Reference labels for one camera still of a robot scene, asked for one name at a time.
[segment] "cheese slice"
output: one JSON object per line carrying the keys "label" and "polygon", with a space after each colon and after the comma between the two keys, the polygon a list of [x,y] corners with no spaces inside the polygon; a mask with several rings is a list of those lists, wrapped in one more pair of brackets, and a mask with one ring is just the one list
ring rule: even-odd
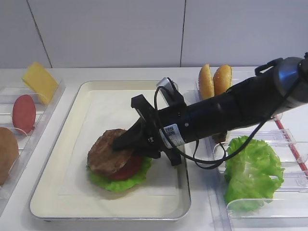
{"label": "cheese slice", "polygon": [[23,76],[24,84],[38,93],[39,100],[47,105],[58,87],[57,81],[39,63],[34,62]]}

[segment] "barcode label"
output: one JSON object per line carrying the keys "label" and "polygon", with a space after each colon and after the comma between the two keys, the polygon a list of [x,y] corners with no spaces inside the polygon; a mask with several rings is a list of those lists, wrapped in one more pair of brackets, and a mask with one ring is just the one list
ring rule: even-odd
{"label": "barcode label", "polygon": [[[184,142],[184,140],[183,140],[183,138],[180,134],[180,131],[179,131],[177,124],[171,124],[167,127],[164,127],[164,130],[165,130],[166,134],[168,135],[168,137],[170,138],[170,140],[172,141],[172,143],[174,143],[175,146],[180,146],[180,145],[185,144],[185,142]],[[164,136],[163,132],[161,130],[159,130],[159,133],[160,133],[160,136],[163,139],[163,142],[165,143],[165,146],[169,149],[172,148],[171,144],[168,142],[168,140]]]}

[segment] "countertop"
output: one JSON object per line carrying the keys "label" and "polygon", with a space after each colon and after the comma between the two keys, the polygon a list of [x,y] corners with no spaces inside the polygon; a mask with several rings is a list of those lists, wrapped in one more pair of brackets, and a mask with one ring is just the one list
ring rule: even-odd
{"label": "countertop", "polygon": [[[211,177],[211,170],[199,169],[188,162],[188,174],[191,188],[192,206],[189,213],[177,222],[170,221],[52,221],[35,219],[28,209],[28,202],[34,184],[45,163],[47,155],[65,120],[70,105],[80,85],[90,80],[161,80],[170,77],[179,86],[187,104],[194,102],[194,89],[200,68],[75,68],[48,69],[55,77],[63,79],[66,89],[47,125],[26,169],[24,170],[2,216],[1,231],[214,231],[214,223],[209,205],[206,179]],[[239,80],[254,76],[254,67],[234,67],[233,76]],[[0,85],[21,81],[25,69],[0,69]],[[306,117],[308,105],[293,109],[283,114],[282,123],[289,128],[297,141],[306,141],[308,123]],[[192,153],[194,144],[186,144],[187,153]],[[298,221],[264,220],[251,222],[240,220],[234,224],[234,230],[307,230],[308,219]]]}

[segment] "wire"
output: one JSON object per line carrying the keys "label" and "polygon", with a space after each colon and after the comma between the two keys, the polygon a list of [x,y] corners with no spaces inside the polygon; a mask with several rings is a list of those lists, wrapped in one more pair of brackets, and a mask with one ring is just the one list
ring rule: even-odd
{"label": "wire", "polygon": [[[180,154],[181,156],[194,161],[199,167],[203,168],[203,169],[214,169],[216,167],[218,167],[219,165],[222,164],[222,162],[231,159],[232,157],[236,156],[238,153],[240,153],[247,145],[248,143],[253,139],[253,137],[255,136],[255,134],[260,130],[260,128],[269,120],[271,119],[271,116],[275,113],[275,111],[283,104],[283,102],[292,94],[292,92],[294,91],[294,89],[297,87],[297,85],[300,82],[300,78],[297,78],[296,81],[292,84],[292,86],[289,88],[289,90],[286,92],[286,94],[282,97],[282,99],[270,110],[269,114],[264,118],[264,120],[262,120],[260,122],[260,124],[253,130],[253,132],[249,135],[249,137],[246,139],[246,141],[232,154],[227,155],[226,150],[223,148],[223,145],[220,143],[220,146],[222,147],[222,149],[224,150],[224,156],[219,159],[219,160],[201,160],[201,159],[196,159],[195,158],[195,154],[199,145],[199,140],[196,141],[196,147],[193,153],[193,156],[189,156],[187,154],[185,154],[184,152],[182,152],[181,150],[179,150],[175,144],[171,141],[170,137],[167,135],[165,129],[163,128],[163,125],[161,123],[161,120],[159,118],[159,114],[158,114],[158,108],[157,108],[157,95],[160,89],[164,89],[165,91],[168,92],[169,95],[171,95],[171,93],[169,92],[169,90],[167,90],[165,87],[159,86],[154,94],[154,112],[155,112],[155,117],[156,120],[158,122],[158,127],[159,129],[162,131],[163,135],[165,136],[165,138],[167,139],[167,141],[170,143],[170,145],[172,146],[173,150]],[[211,166],[208,167],[203,167],[200,166],[199,164],[211,164]]]}

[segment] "green lettuce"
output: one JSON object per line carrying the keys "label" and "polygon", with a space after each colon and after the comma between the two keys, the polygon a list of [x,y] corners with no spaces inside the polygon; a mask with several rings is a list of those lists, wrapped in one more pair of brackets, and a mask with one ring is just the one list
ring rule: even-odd
{"label": "green lettuce", "polygon": [[118,193],[130,189],[136,184],[145,182],[147,171],[151,167],[151,160],[151,158],[144,157],[139,171],[127,180],[111,180],[93,173],[89,167],[87,167],[87,170],[89,172],[90,181],[93,184],[99,186],[100,188]]}
{"label": "green lettuce", "polygon": [[[232,139],[228,154],[235,152],[247,138],[242,136]],[[251,140],[243,151],[226,161],[226,202],[244,198],[272,199],[284,181],[283,171],[279,157],[265,141]],[[263,201],[270,200],[237,201],[230,205],[230,209],[253,211],[263,206]]]}

